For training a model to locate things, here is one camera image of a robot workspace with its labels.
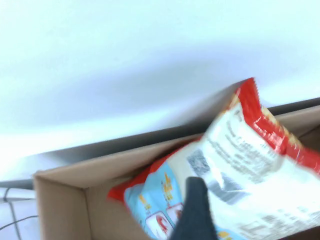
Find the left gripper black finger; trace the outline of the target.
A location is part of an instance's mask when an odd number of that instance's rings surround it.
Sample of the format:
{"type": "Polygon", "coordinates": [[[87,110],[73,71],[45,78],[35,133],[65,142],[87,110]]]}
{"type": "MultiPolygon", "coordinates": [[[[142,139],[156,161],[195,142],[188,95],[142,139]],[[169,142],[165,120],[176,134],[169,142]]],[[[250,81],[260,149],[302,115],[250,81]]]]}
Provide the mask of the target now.
{"type": "Polygon", "coordinates": [[[208,188],[200,177],[188,177],[180,219],[170,240],[216,240],[218,238],[208,197],[208,188]]]}

